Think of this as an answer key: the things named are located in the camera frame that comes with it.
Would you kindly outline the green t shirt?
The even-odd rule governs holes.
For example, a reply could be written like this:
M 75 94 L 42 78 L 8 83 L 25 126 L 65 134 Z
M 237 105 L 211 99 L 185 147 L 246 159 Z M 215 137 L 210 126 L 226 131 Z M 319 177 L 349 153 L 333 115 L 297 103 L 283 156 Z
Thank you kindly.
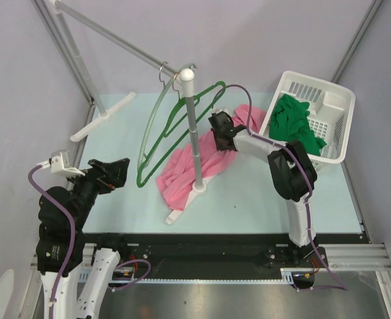
M 308 108 L 308 102 L 300 102 L 284 94 L 277 100 L 271 114 L 269 137 L 284 142 L 298 140 L 308 154 L 320 156 L 321 150 L 327 143 L 324 139 L 317 137 L 310 128 L 307 119 L 310 115 Z

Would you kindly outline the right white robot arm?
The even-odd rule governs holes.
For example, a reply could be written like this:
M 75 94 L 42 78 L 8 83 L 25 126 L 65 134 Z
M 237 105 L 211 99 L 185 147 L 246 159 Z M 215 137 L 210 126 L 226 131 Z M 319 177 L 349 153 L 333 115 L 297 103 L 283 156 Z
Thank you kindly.
M 253 132 L 244 125 L 235 126 L 225 111 L 214 112 L 208 119 L 216 148 L 248 154 L 269 165 L 277 193 L 285 199 L 289 216 L 289 239 L 295 245 L 289 259 L 295 266 L 305 266 L 313 258 L 315 234 L 309 199 L 317 180 L 317 172 L 298 140 L 281 145 Z

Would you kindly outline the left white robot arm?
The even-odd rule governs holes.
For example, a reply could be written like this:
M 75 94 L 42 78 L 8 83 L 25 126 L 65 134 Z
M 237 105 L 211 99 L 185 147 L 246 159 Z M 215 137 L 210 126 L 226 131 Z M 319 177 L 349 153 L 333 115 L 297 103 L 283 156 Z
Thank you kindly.
M 98 237 L 91 271 L 81 292 L 78 279 L 84 264 L 88 240 L 83 227 L 98 196 L 122 188 L 130 160 L 110 163 L 91 159 L 90 168 L 69 177 L 72 189 L 55 186 L 43 190 L 33 175 L 46 167 L 39 164 L 28 174 L 40 193 L 37 269 L 44 290 L 45 318 L 98 318 L 102 301 L 117 266 L 128 261 L 129 249 L 122 235 L 104 233 Z

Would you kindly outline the light green wire hanger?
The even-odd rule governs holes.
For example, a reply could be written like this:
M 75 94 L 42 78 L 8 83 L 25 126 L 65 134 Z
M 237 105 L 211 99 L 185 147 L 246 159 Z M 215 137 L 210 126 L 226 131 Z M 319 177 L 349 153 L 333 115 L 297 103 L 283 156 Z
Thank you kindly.
M 147 143 L 149 141 L 149 136 L 151 134 L 151 130 L 152 128 L 154 128 L 154 130 L 157 129 L 157 124 L 156 124 L 156 118 L 162 118 L 163 116 L 159 116 L 157 113 L 159 112 L 159 109 L 163 103 L 163 99 L 166 97 L 167 93 L 169 92 L 169 90 L 171 89 L 172 87 L 172 84 L 174 83 L 175 81 L 175 75 L 172 75 L 171 78 L 165 82 L 165 80 L 163 80 L 161 78 L 161 75 L 162 75 L 162 71 L 165 70 L 165 66 L 166 66 L 166 62 L 164 62 L 161 67 L 160 67 L 160 73 L 159 73 L 159 80 L 160 82 L 163 84 L 163 89 L 160 93 L 160 95 L 158 96 L 158 99 L 151 111 L 151 114 L 149 116 L 149 119 L 148 119 L 148 122 L 147 122 L 147 125 L 146 125 L 146 128 L 145 128 L 145 131 L 144 131 L 144 134 L 143 134 L 143 138 L 142 138 L 142 141 L 141 141 L 141 147 L 140 147 L 140 150 L 139 150 L 139 155 L 138 155 L 138 159 L 137 159 L 137 168 L 141 168 L 142 167 L 142 164 L 145 160 L 148 160 L 150 161 L 150 157 L 147 155 L 148 152 L 146 152 L 146 149 L 147 149 Z

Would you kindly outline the pink t shirt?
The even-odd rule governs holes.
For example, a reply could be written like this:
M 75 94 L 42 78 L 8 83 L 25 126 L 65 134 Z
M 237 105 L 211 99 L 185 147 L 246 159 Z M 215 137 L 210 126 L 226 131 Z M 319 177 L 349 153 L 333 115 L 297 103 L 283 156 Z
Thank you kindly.
M 266 116 L 261 108 L 252 108 L 241 104 L 234 110 L 232 121 L 235 125 L 246 124 L 250 119 L 250 129 L 258 133 Z M 204 178 L 218 175 L 225 171 L 236 157 L 235 151 L 218 151 L 211 131 L 199 138 L 201 172 Z M 185 208 L 189 193 L 195 182 L 195 166 L 193 162 L 192 146 L 188 144 L 183 149 L 175 150 L 164 170 L 156 179 L 160 191 L 168 208 L 182 211 Z

